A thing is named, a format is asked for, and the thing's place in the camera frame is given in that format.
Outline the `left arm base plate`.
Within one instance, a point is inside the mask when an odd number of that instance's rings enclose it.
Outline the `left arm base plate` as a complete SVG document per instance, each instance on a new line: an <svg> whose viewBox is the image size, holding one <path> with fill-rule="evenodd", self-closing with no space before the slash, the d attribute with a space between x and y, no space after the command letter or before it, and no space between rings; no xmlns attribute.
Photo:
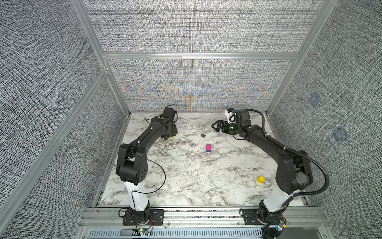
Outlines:
<svg viewBox="0 0 382 239"><path fill-rule="evenodd" d="M162 226L165 211L162 209L150 209L149 211L136 211L126 209L123 216L123 226Z"/></svg>

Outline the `yellow wood cylinder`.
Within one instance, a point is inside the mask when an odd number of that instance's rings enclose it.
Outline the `yellow wood cylinder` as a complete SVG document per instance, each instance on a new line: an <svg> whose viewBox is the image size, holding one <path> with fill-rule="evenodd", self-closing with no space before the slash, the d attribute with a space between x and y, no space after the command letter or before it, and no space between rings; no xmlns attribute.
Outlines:
<svg viewBox="0 0 382 239"><path fill-rule="evenodd" d="M266 181L266 179L265 179L265 177L260 176L257 181L258 181L258 183L262 184Z"/></svg>

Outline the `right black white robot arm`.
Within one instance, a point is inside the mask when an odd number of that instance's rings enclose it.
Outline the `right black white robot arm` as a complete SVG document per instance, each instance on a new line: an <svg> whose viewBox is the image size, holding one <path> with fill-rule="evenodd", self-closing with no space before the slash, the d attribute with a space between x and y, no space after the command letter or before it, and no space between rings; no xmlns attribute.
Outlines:
<svg viewBox="0 0 382 239"><path fill-rule="evenodd" d="M277 164L276 186L268 197L259 203L258 221L262 224L276 220L276 216L286 208L296 196L313 182L310 162L296 153L287 152L272 142L272 137L264 133L259 125L245 125L218 120L211 126L215 131L230 135L240 135L244 140L258 146Z"/></svg>

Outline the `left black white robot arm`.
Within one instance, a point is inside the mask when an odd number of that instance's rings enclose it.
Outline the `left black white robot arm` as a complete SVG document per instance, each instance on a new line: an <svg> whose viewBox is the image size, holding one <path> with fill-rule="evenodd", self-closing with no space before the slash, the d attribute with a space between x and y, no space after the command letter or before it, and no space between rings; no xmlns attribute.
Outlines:
<svg viewBox="0 0 382 239"><path fill-rule="evenodd" d="M145 191L144 180L148 174L148 162L155 163L148 159L147 153L159 138L167 140L178 133L176 121L176 115L155 116L137 139L129 144L123 143L118 149L116 175L120 177L128 192L130 206L127 216L136 224L144 225L150 220L150 202L147 195L156 192Z"/></svg>

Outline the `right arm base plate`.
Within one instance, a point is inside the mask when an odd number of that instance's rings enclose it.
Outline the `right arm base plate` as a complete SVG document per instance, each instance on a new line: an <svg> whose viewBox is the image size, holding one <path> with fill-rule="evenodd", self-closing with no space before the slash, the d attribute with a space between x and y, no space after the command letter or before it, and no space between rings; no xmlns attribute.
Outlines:
<svg viewBox="0 0 382 239"><path fill-rule="evenodd" d="M245 225L253 226L253 225L262 225L265 226L268 222L262 222L257 214L258 209L240 209L239 215L243 218ZM283 225L286 224L286 219L283 216L278 217L277 219L274 217L274 221L272 225Z"/></svg>

